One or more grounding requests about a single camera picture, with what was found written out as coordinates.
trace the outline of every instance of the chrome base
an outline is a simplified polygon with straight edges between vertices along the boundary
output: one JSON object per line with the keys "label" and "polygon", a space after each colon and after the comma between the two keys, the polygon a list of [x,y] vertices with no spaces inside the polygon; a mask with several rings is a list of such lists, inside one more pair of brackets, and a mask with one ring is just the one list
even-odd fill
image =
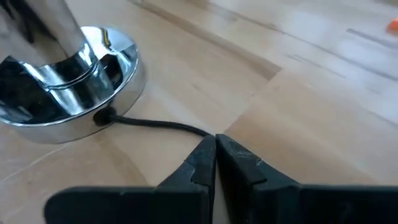
{"label": "chrome base", "polygon": [[124,114],[144,89],[144,66],[133,40],[110,28],[81,29],[100,61],[89,75],[67,86],[43,88],[51,103],[38,102],[40,113],[0,108],[0,120],[31,141],[61,143],[93,134],[105,128],[93,122],[97,111],[111,105]]}

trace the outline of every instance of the wooden floor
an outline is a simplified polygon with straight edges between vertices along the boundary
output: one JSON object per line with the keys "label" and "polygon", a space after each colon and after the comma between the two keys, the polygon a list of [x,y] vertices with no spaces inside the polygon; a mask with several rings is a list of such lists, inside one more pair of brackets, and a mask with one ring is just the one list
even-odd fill
{"label": "wooden floor", "polygon": [[[398,1],[67,3],[137,42],[149,82],[127,116],[226,133],[299,182],[398,184]],[[40,145],[0,124],[0,220],[42,224],[66,187],[157,185],[200,140],[113,125]]]}

